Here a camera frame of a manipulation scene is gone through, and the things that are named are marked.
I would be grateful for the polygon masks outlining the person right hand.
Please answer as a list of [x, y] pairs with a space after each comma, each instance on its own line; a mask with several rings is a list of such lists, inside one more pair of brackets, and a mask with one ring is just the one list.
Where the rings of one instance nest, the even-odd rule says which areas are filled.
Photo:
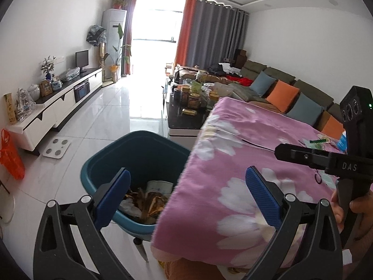
[[[338, 194], [334, 191], [331, 197], [331, 207], [339, 230], [344, 227], [344, 211], [338, 204]], [[350, 209], [355, 214], [362, 216], [360, 225], [357, 229], [355, 238], [363, 238], [372, 228], [372, 190], [365, 196], [357, 198], [350, 202]]]

